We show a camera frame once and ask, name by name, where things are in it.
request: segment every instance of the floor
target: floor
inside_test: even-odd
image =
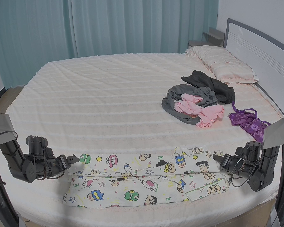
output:
[[[5,113],[8,109],[8,106],[15,100],[15,98],[19,95],[23,87],[16,87],[8,89],[3,96],[0,98],[0,113]],[[25,222],[27,227],[41,227],[41,225],[35,224],[34,222]]]

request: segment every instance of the mattress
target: mattress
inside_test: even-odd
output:
[[[49,62],[24,87],[8,108],[18,142],[28,153],[28,135],[47,138],[54,155],[82,152],[167,152],[177,146],[207,145],[211,151],[234,154],[253,140],[225,115],[211,128],[182,123],[161,107],[169,88],[181,76],[200,70],[214,75],[195,56],[186,54],[123,54]],[[280,119],[276,107],[256,86],[231,84],[238,109],[254,108],[262,120]],[[0,153],[6,189],[23,217],[44,226],[212,226],[273,199],[278,190],[281,160],[273,182],[260,192],[245,184],[194,202],[141,207],[87,209],[66,206],[67,174],[31,184],[13,178]]]

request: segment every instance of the pillowcase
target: pillowcase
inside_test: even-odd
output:
[[[224,47],[202,45],[194,46],[185,51],[196,54],[205,66],[222,82],[254,83],[251,67],[231,55]]]

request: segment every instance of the teal curtain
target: teal curtain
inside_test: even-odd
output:
[[[50,61],[183,53],[217,13],[218,0],[0,0],[0,74],[9,88]]]

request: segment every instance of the bed sheet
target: bed sheet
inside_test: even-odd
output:
[[[28,135],[46,137],[54,155],[77,156],[84,151],[105,153],[168,152],[175,147],[207,145],[211,151],[234,154],[253,140],[240,127],[231,126],[233,113],[211,128],[185,124],[166,113],[162,98],[181,76],[200,70],[214,75],[196,57],[186,54],[124,54],[68,59],[47,63],[8,108],[18,142],[28,152]],[[231,84],[238,109],[255,108],[262,120],[280,119],[269,99],[249,84]],[[273,199],[278,190],[281,162],[273,182],[253,192],[240,188],[194,202],[142,207],[87,209],[66,206],[68,176],[31,184],[13,178],[0,153],[0,172],[15,208],[44,226],[212,226]]]

